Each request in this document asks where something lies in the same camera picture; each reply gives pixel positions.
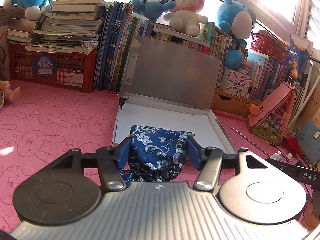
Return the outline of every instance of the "metal rod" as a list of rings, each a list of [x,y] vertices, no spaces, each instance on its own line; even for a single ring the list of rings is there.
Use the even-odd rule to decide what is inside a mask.
[[[257,149],[259,149],[260,151],[262,151],[265,155],[267,155],[269,158],[271,158],[271,156],[269,154],[267,154],[264,150],[262,150],[258,145],[256,145],[253,141],[249,140],[246,136],[244,136],[242,133],[238,132],[236,129],[234,129],[232,126],[230,126],[230,128],[235,131],[237,134],[241,135],[244,139],[246,139],[248,142],[250,142],[254,147],[256,147]]]

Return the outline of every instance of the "pink and white bunny plush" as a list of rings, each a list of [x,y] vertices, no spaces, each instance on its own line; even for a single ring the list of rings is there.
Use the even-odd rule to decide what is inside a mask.
[[[204,6],[204,0],[175,0],[177,6],[163,16],[164,22],[175,31],[196,37],[200,33],[199,23],[208,23],[208,18],[197,14]]]

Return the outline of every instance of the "white label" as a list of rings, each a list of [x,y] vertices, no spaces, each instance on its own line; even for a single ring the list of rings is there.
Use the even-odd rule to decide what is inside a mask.
[[[65,81],[65,85],[82,87],[83,75],[82,74],[67,73],[67,80]]]
[[[38,74],[52,75],[52,69],[38,68]]]

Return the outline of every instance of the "pink triangular toy house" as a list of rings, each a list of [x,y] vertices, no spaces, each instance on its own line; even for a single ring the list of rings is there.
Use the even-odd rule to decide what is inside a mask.
[[[253,106],[247,116],[250,132],[280,145],[292,113],[296,90],[282,82],[259,106]]]

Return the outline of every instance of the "mini printer box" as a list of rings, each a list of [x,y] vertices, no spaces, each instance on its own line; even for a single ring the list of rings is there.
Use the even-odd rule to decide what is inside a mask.
[[[222,90],[228,94],[245,98],[252,78],[242,73],[226,68],[222,77]]]

